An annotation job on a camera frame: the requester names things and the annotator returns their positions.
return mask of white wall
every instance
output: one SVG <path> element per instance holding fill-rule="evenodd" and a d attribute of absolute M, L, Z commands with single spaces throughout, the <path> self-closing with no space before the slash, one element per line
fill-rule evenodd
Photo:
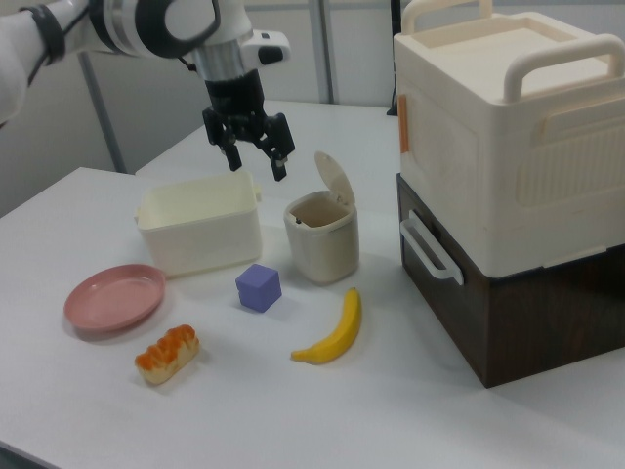
<path fill-rule="evenodd" d="M 625 5 L 495 6 L 504 15 L 535 11 L 591 32 L 610 32 L 625 40 Z M 417 21 L 433 27 L 477 16 L 478 7 L 430 13 Z M 388 107 L 393 93 L 393 43 L 389 2 L 330 3 L 335 99 L 343 105 Z"/>
<path fill-rule="evenodd" d="M 2 0 L 0 15 L 31 3 Z M 80 64 L 71 57 L 40 70 L 21 113 L 0 129 L 0 216 L 80 166 L 113 169 Z"/>
<path fill-rule="evenodd" d="M 308 4 L 306 0 L 288 4 L 289 9 L 280 10 L 274 3 L 256 0 L 248 12 L 255 28 L 284 32 L 293 51 L 290 62 L 261 70 L 265 96 L 317 103 L 319 85 Z M 90 60 L 129 173 L 203 125 L 202 110 L 210 106 L 204 82 L 178 61 L 103 54 L 91 54 Z"/>

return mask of orange tab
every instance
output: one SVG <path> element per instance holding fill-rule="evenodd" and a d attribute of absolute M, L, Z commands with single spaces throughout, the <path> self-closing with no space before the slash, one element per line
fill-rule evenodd
<path fill-rule="evenodd" d="M 408 141 L 408 108 L 406 95 L 397 96 L 397 115 L 399 117 L 399 152 L 406 153 L 407 151 L 410 151 L 410 143 Z"/>

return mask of yellow banana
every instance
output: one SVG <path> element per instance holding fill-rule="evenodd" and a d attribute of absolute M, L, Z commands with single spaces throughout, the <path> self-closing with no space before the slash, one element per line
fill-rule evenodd
<path fill-rule="evenodd" d="M 345 294 L 343 314 L 336 329 L 308 349 L 291 352 L 291 360 L 322 364 L 338 359 L 347 352 L 358 336 L 361 319 L 360 294 L 355 288 L 350 288 Z"/>

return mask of flip lid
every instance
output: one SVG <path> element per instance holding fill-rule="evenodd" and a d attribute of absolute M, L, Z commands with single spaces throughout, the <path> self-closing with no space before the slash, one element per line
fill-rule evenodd
<path fill-rule="evenodd" d="M 332 156 L 322 151 L 317 151 L 314 154 L 314 162 L 321 179 L 336 197 L 336 200 L 346 205 L 355 205 L 352 186 L 339 163 Z"/>

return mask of stacked storage box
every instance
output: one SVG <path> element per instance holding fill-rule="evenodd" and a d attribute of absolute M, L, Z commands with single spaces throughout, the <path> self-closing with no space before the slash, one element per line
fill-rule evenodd
<path fill-rule="evenodd" d="M 404 266 L 486 386 L 625 346 L 625 45 L 538 14 L 396 36 Z"/>

